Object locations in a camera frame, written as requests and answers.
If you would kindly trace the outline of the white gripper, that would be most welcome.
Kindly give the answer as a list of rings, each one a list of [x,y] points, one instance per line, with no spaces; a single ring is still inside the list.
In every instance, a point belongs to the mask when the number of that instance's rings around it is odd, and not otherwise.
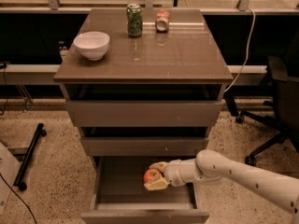
[[[160,177],[157,180],[152,180],[144,184],[144,187],[148,191],[166,189],[170,184],[172,187],[181,187],[185,185],[185,182],[180,174],[181,160],[155,162],[149,168],[156,169],[160,173],[164,174],[164,177]]]

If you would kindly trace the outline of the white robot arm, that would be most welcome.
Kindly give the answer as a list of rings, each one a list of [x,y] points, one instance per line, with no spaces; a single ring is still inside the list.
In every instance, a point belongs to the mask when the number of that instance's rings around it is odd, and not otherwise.
[[[204,149],[194,159],[160,161],[144,173],[147,190],[182,187],[188,183],[212,184],[228,178],[292,215],[299,224],[299,180],[230,160],[220,153]]]

